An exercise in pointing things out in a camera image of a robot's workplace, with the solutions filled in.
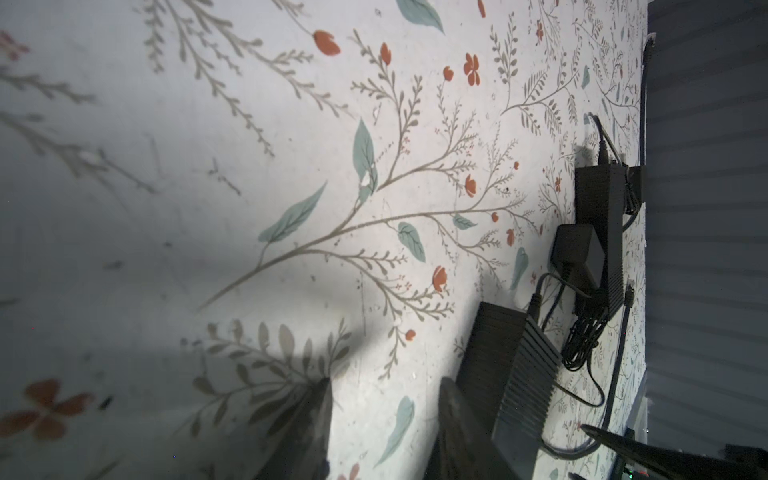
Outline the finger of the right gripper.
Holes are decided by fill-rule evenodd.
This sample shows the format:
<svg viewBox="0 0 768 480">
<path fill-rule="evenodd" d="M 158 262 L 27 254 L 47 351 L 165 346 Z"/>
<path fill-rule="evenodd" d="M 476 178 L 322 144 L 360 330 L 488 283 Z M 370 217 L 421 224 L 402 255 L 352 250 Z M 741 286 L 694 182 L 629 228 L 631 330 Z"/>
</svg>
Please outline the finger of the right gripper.
<svg viewBox="0 0 768 480">
<path fill-rule="evenodd" d="M 639 463 L 667 479 L 766 479 L 756 465 L 649 446 L 601 428 L 583 424 L 581 430 L 618 456 Z"/>
</svg>

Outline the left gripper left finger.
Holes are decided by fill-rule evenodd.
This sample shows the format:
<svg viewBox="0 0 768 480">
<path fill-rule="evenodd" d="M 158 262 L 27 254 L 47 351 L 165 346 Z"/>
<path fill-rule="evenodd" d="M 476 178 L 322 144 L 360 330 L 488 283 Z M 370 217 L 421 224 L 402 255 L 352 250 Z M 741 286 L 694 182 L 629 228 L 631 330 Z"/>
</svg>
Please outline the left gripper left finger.
<svg viewBox="0 0 768 480">
<path fill-rule="evenodd" d="M 312 385 L 276 450 L 255 479 L 327 479 L 333 411 L 332 380 Z"/>
</svg>

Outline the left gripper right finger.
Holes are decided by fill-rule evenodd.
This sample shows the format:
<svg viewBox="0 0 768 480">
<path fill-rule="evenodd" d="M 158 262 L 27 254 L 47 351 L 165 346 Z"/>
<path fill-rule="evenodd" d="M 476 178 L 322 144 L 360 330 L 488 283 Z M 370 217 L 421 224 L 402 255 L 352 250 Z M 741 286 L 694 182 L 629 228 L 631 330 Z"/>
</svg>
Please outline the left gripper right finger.
<svg viewBox="0 0 768 480">
<path fill-rule="evenodd" d="M 424 479 L 518 479 L 449 377 L 441 379 L 438 420 Z"/>
</svg>

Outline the black network switch box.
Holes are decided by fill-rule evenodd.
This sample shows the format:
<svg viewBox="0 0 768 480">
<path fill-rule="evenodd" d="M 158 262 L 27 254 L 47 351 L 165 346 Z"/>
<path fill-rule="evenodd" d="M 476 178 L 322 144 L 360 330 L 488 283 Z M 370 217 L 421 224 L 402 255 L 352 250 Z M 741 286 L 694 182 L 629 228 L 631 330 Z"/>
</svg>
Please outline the black network switch box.
<svg viewBox="0 0 768 480">
<path fill-rule="evenodd" d="M 526 313 L 482 302 L 455 381 L 518 479 L 530 479 L 560 355 Z"/>
</svg>

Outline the black power adapter with cable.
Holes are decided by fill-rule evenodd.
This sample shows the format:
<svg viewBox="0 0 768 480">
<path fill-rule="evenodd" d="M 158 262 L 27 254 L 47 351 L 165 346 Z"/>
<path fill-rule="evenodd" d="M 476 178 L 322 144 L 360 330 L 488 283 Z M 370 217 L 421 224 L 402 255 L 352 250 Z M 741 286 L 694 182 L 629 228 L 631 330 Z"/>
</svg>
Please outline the black power adapter with cable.
<svg viewBox="0 0 768 480">
<path fill-rule="evenodd" d="M 541 321 L 540 329 L 543 331 L 547 329 L 566 290 L 572 290 L 578 301 L 594 298 L 597 295 L 605 257 L 593 225 L 560 225 L 550 254 L 552 269 L 539 277 L 536 290 L 528 304 L 527 315 L 535 321 L 539 319 L 543 303 L 541 290 L 548 278 L 558 283 L 559 288 L 550 309 Z M 577 315 L 561 349 L 562 364 L 566 370 L 576 372 L 586 368 L 588 376 L 594 377 L 591 367 L 592 351 L 596 348 L 603 330 L 604 324 L 599 315 Z"/>
</svg>

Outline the long black power brick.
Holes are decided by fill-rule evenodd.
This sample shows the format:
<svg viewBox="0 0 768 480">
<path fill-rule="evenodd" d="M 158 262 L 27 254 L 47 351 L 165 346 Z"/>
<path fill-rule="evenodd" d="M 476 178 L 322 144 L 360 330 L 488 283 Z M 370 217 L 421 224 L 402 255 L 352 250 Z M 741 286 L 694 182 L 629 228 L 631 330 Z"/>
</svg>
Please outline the long black power brick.
<svg viewBox="0 0 768 480">
<path fill-rule="evenodd" d="M 576 222 L 591 225 L 604 252 L 596 293 L 584 313 L 610 321 L 624 302 L 623 215 L 625 169 L 618 164 L 580 167 L 575 171 Z"/>
</svg>

